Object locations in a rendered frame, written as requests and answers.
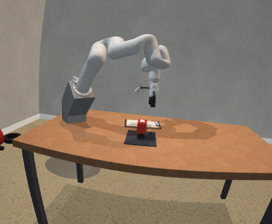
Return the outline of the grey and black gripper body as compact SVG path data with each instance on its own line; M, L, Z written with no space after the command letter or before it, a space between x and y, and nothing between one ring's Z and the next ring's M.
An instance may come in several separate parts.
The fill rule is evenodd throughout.
M149 82L149 81L148 81ZM157 95L158 95L158 83L155 83L155 82L149 82L149 96L153 97L153 91L155 92L155 96L157 98Z

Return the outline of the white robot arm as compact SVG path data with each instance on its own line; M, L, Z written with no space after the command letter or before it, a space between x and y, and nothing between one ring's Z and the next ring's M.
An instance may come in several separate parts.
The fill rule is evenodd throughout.
M91 86L105 62L106 54L110 59L120 59L136 55L142 48L145 58L142 61L141 70L149 72L149 82L159 83L160 70L171 65L165 46L158 45L156 38L150 34L141 35L129 41L124 41L120 37L110 37L93 44L79 78L73 76L74 92L80 96L88 96L91 93Z

